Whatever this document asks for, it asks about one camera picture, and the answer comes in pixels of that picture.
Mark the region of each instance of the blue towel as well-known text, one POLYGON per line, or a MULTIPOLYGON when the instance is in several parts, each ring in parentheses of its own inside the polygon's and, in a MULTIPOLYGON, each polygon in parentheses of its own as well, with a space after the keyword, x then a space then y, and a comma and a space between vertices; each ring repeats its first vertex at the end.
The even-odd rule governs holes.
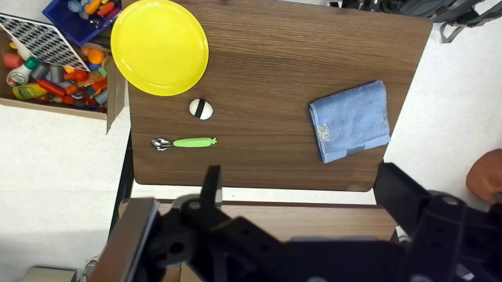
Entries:
POLYGON ((341 91, 309 105, 323 163, 385 145, 385 87, 381 80, 341 91))

